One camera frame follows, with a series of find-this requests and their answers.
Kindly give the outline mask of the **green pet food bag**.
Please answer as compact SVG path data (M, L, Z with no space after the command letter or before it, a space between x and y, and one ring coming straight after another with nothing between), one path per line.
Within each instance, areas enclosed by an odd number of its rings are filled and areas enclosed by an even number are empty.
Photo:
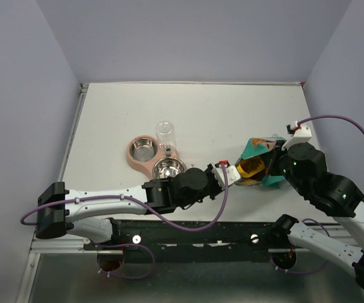
M250 138L238 157L235 166L241 180L237 186L263 186L278 189L284 182L282 175L270 175L274 149L280 150L286 140L278 135Z

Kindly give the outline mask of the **yellow plastic scoop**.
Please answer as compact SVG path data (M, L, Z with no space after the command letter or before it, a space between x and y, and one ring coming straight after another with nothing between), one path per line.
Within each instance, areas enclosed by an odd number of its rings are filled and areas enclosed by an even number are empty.
M236 164L236 168L240 176L245 179L250 179L257 173L265 169L264 161L260 156L242 159Z

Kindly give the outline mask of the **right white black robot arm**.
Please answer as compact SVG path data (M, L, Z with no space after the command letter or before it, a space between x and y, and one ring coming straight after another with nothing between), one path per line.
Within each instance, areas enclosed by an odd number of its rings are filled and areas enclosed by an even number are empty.
M347 177L328 172L325 155L309 143L287 150L274 148L270 175L282 175L296 192L316 209L332 217L356 241L350 246L282 215L267 233L277 247L300 246L349 273L364 290L364 195Z

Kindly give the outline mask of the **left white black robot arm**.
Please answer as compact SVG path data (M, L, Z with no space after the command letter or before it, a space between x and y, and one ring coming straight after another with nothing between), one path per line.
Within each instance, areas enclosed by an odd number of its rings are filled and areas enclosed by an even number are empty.
M187 209L205 198L215 199L240 179L234 165L220 162L209 164L205 170L193 167L175 177L153 179L119 191L77 191L67 189L64 182L54 182L37 200L35 235L38 239L77 235L114 249L120 234L109 216L159 217L177 208Z

